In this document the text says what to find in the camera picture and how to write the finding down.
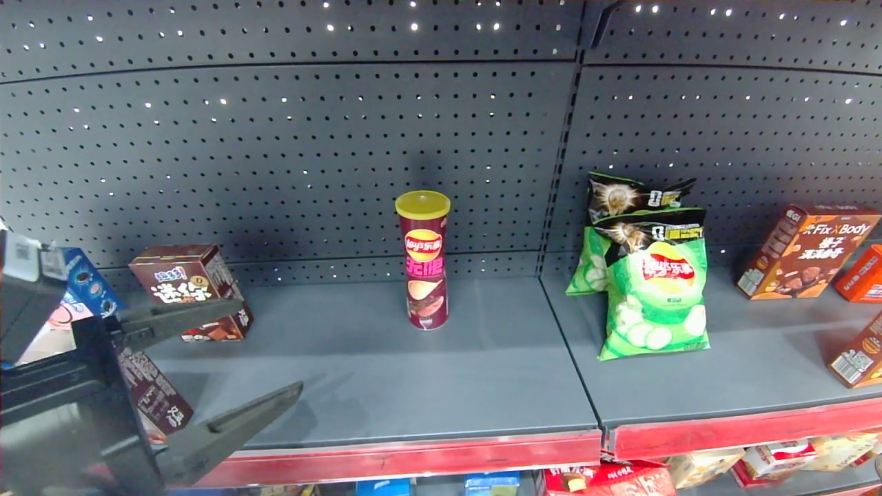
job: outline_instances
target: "potato chip can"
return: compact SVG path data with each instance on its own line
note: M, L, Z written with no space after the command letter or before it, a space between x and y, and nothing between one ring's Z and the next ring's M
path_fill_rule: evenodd
M439 192L406 192L395 200L404 238L407 313L422 330L447 321L444 243L450 199Z

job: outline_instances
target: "green chip bag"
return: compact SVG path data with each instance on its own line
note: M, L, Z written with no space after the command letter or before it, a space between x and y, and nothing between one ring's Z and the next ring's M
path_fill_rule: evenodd
M673 184L663 190L647 188L640 181L624 177L607 176L598 172L588 173L591 183L588 195L588 215L579 266L572 275L566 294L590 295L607 288L606 252L610 247L608 238L594 230L594 224L612 215L680 207L680 199L689 193L695 179Z
M610 244L607 339L599 358L709 348L702 208L673 208L598 221Z

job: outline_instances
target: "red shelf edge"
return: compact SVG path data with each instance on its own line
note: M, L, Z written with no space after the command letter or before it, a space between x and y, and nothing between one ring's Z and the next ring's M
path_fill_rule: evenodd
M195 487L243 487L530 469L600 461L601 431L241 451Z
M625 460L658 458L724 447L829 436L882 426L882 397L801 410L615 429L614 453Z

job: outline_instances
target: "yellow lid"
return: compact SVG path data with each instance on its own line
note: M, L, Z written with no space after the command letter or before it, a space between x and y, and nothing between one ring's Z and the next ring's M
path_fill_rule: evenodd
M395 200L398 215L412 221L431 221L450 212L450 199L439 192L406 192Z

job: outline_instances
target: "barcode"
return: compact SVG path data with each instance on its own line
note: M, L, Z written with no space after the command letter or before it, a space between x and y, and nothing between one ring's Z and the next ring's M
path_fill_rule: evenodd
M848 381L849 384L854 384L861 378L861 371L857 370L857 368L842 356L839 356L833 361L833 369Z
M31 245L16 243L15 244L15 258L19 260L30 260L31 259Z

